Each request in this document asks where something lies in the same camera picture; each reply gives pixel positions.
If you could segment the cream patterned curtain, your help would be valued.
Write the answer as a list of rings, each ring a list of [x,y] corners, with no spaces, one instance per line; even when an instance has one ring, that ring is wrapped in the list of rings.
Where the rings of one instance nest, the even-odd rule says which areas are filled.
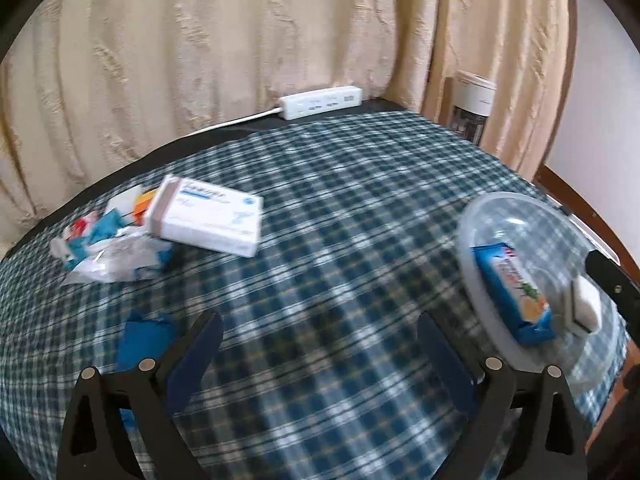
[[[457,72],[489,79],[480,145],[531,178],[569,42],[570,0],[1,0],[1,244],[180,136],[346,84],[440,121]]]

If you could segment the brown wooden frame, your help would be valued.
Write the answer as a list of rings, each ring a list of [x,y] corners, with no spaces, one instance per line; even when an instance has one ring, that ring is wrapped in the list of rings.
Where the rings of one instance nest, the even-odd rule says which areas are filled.
[[[576,214],[579,220],[589,226],[608,247],[620,258],[620,266],[634,280],[639,281],[639,268],[636,260],[632,258],[626,246],[608,226],[605,220],[593,209],[574,188],[571,188],[553,170],[546,165],[541,165],[534,177],[536,185],[541,186],[551,197]]]

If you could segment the white eraser block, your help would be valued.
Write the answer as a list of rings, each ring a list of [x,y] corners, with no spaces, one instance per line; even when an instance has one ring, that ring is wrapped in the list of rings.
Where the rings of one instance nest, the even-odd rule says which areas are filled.
[[[138,184],[117,194],[107,202],[104,214],[108,214],[112,210],[117,210],[125,221],[132,222],[132,218],[134,218],[134,204],[142,193],[143,186]]]

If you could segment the white appliance behind curtain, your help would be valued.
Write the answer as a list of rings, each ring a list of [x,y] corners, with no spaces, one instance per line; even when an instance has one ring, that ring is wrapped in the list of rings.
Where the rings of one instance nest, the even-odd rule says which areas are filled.
[[[480,75],[458,70],[452,80],[448,128],[479,146],[494,104],[496,84]]]

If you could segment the orange toy brick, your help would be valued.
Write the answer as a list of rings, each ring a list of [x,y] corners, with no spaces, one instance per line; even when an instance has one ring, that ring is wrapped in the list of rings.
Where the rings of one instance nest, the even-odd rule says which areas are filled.
[[[134,210],[132,211],[132,215],[134,216],[134,223],[137,226],[142,226],[145,211],[147,211],[151,205],[155,194],[156,190],[149,190],[142,193],[134,200]]]

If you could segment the white medicine box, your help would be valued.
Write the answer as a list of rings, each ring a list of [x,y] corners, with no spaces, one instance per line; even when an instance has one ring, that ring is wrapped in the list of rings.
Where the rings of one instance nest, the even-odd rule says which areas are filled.
[[[252,258],[262,236],[263,204],[258,195],[168,174],[142,226],[168,242]]]

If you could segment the blue wet wipes pack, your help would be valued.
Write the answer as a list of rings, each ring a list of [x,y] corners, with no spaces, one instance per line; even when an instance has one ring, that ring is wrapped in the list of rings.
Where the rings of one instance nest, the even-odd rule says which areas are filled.
[[[476,246],[474,260],[487,292],[512,337],[522,346],[555,338],[552,311],[544,293],[506,243]]]

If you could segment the crumpled teal wrapper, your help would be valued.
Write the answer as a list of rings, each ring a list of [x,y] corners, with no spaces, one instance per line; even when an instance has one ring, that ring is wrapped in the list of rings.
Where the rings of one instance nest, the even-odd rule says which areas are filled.
[[[102,240],[113,238],[119,230],[126,228],[126,226],[128,226],[128,222],[120,216],[117,210],[112,210],[108,214],[99,216],[98,222],[96,222],[90,235],[85,239],[84,247],[74,258],[65,260],[64,269],[67,271],[73,270],[78,263],[88,257],[90,246],[102,242]]]

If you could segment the small blue wrapper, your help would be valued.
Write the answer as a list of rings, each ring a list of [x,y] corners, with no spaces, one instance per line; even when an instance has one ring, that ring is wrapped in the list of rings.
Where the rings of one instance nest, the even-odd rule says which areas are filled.
[[[147,318],[133,310],[119,339],[115,372],[133,370],[146,358],[159,359],[176,337],[175,322],[169,314],[160,312],[155,318]]]

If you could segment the clear plastic round container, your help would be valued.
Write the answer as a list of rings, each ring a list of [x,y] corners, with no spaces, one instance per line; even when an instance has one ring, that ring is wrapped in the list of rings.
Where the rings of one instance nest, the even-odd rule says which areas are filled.
[[[488,295],[473,248],[506,243],[521,259],[552,311],[555,338],[538,346],[518,344]],[[457,256],[465,291],[500,356],[517,370],[539,372],[549,364],[562,368],[576,396],[596,388],[625,347],[624,322],[612,299],[587,275],[585,260],[596,248],[567,216],[525,195],[497,192],[464,208],[457,230]],[[599,289],[602,327],[580,338],[565,326],[564,292],[582,275]]]

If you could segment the blue plaid cloth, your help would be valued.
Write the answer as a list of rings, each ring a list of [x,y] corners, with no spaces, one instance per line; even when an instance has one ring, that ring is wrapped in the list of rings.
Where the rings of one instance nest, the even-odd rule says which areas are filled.
[[[258,195],[252,258],[180,247],[151,281],[66,285],[50,241],[168,174]],[[80,371],[111,370],[127,318],[224,320],[221,352],[176,420],[213,479],[429,479],[460,437],[416,336],[426,311],[484,351],[456,234],[492,192],[539,191],[411,112],[329,117],[171,143],[64,203],[1,263],[1,427],[28,472],[56,473]]]

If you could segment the white square box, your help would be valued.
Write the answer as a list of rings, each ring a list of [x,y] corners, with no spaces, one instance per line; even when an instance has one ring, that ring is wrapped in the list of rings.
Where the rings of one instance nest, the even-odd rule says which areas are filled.
[[[565,326],[580,338],[596,334],[602,327],[600,292],[584,276],[578,275],[564,292]]]

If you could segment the white printed bag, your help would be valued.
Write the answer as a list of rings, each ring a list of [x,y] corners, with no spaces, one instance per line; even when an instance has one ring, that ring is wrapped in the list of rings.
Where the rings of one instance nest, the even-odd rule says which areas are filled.
[[[73,268],[62,285],[131,283],[163,273],[174,245],[145,232],[128,232],[88,247],[88,256]]]

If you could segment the white power strip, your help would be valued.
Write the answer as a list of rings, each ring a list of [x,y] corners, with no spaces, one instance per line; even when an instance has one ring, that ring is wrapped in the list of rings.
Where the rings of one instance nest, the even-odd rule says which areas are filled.
[[[282,96],[280,116],[284,120],[319,115],[331,110],[346,110],[360,106],[362,90],[356,86],[333,87]]]

